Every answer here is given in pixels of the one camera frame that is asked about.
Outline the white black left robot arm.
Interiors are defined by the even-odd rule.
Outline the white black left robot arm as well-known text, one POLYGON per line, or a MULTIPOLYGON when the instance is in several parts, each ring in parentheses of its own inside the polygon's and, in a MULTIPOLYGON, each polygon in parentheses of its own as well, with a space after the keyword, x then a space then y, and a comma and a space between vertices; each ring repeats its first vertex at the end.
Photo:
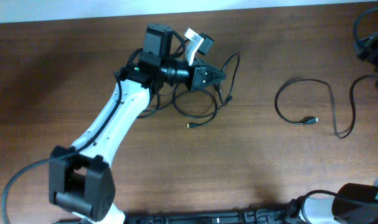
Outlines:
POLYGON ((180 36, 169 26, 149 24, 143 47, 116 73, 113 94, 91 126, 70 147, 57 146, 51 152, 50 203, 80 217, 80 223, 123 223, 125 214, 113 203, 113 158, 164 84, 199 91, 225 79, 223 71, 196 57, 213 43, 192 29, 180 36))

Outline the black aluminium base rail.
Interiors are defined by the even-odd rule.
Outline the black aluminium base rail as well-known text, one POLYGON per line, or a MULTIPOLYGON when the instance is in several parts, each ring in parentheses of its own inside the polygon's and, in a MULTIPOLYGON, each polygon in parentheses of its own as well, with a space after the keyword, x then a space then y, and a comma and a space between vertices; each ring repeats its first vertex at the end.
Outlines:
POLYGON ((185 215, 128 215, 121 224, 301 224, 295 213, 281 209, 259 209, 185 215))

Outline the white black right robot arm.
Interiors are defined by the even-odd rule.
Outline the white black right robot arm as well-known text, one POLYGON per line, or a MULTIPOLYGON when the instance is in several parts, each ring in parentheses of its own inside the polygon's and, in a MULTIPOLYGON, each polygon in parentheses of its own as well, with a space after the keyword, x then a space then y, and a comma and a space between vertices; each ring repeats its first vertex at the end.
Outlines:
MULTIPOLYGON (((360 39, 354 34, 357 57, 371 63, 378 71, 378 31, 360 39)), ((349 89, 351 122, 343 131, 337 130, 335 99, 331 97, 334 133, 339 139, 347 138, 357 122, 354 90, 361 81, 374 79, 378 91, 378 75, 364 75, 355 79, 349 89)), ((338 192, 312 190, 301 197, 298 218, 303 223, 378 223, 378 179, 372 185, 345 184, 338 192)))

